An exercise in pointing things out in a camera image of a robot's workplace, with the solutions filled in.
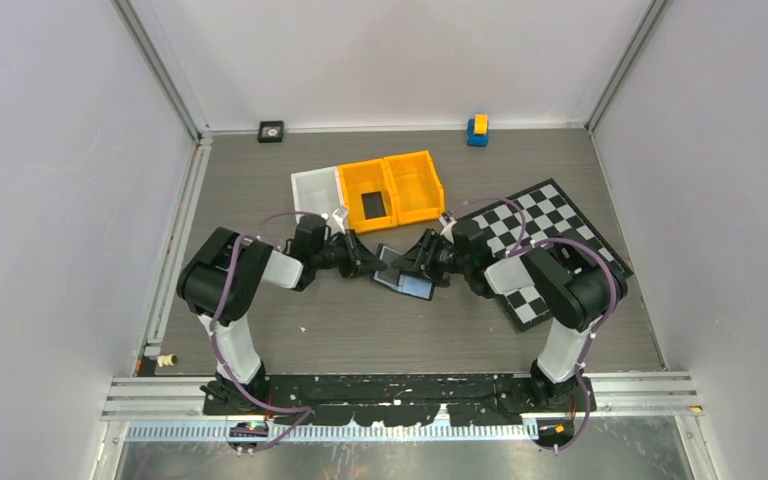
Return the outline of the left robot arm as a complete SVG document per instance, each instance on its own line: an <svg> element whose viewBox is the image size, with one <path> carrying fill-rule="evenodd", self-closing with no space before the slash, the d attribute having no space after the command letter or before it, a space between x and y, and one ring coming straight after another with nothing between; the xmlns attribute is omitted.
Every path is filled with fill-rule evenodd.
<svg viewBox="0 0 768 480"><path fill-rule="evenodd" d="M219 227L181 271L176 294L218 347L217 373L232 382L228 400L240 412L258 412L267 398L265 385L256 380L265 367L247 318L259 287L301 292L319 271L331 269L353 279L384 271L387 264L355 231L334 232L324 216L305 212L281 249Z"/></svg>

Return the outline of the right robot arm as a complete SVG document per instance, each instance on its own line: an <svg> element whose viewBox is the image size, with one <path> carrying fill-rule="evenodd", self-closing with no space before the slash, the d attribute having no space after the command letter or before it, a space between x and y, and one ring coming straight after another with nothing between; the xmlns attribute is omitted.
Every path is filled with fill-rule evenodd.
<svg viewBox="0 0 768 480"><path fill-rule="evenodd" d="M392 265L437 286L458 274L486 298L535 288L552 324L532 365L530 392L534 403L549 411L570 398L568 381L582 376L598 330L628 292L625 274L573 229L499 256L476 221L455 221L441 232L427 230Z"/></svg>

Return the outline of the dark grey credit card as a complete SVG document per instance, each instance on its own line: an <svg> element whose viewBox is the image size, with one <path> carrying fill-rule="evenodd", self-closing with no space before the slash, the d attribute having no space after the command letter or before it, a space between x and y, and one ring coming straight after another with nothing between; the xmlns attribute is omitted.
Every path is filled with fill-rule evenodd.
<svg viewBox="0 0 768 480"><path fill-rule="evenodd" d="M361 195L365 220L387 216L384 197L381 191L366 192Z"/></svg>

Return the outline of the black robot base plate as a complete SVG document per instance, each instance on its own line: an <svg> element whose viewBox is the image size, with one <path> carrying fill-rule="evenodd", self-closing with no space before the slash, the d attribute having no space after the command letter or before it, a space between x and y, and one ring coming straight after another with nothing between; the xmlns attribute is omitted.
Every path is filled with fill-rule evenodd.
<svg viewBox="0 0 768 480"><path fill-rule="evenodd" d="M277 425L426 426L447 414L458 427L513 425L526 413L593 412L589 381L558 387L513 374L272 375L256 382L251 403L217 375L201 390L208 416L263 415Z"/></svg>

